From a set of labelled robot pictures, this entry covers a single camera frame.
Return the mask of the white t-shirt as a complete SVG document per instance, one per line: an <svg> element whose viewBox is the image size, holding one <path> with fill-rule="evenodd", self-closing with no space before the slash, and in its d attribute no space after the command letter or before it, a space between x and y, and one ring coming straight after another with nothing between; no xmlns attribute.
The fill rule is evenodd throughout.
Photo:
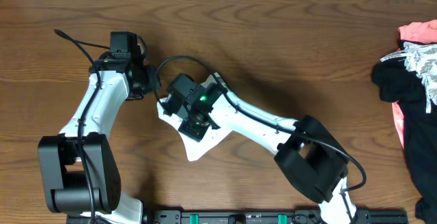
<svg viewBox="0 0 437 224"><path fill-rule="evenodd" d="M190 106L194 104L211 104L213 105L219 97L225 93L227 90L227 86L221 76L215 72L211 74L205 82L202 84L198 84L194 92L188 97L188 102ZM176 114L172 116L166 115L165 110L163 108L163 102L166 101L166 98L161 98L157 102L157 110L158 117L164 122L170 124L174 129L177 130L182 123L182 119L179 118ZM186 150L187 159L189 161L195 161L200 159L206 152L211 150L214 146L218 145L229 133L230 129L225 128L224 126L220 126L218 130L208 129L206 135L200 142L196 142L194 139L188 138L186 135L183 135L181 132L178 132L182 141L184 143L184 147Z"/></svg>

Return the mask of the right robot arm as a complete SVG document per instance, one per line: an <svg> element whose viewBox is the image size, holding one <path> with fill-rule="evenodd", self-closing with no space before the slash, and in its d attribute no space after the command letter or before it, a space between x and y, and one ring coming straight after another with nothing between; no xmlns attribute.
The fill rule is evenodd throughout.
<svg viewBox="0 0 437 224"><path fill-rule="evenodd" d="M217 83L194 85L175 96L178 126L189 160L197 160L237 132L266 148L288 182L317 203L325 223L353 223L357 212L347 185L355 160L313 117L277 117L240 100Z"/></svg>

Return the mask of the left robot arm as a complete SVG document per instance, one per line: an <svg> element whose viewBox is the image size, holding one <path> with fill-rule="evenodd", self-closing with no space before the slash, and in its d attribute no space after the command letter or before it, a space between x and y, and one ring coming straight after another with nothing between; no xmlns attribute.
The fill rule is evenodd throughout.
<svg viewBox="0 0 437 224"><path fill-rule="evenodd" d="M121 105L141 100L158 81L153 65L98 60L87 91L58 135L43 136L38 159L47 208L68 223L142 223L141 200L122 191L109 136Z"/></svg>

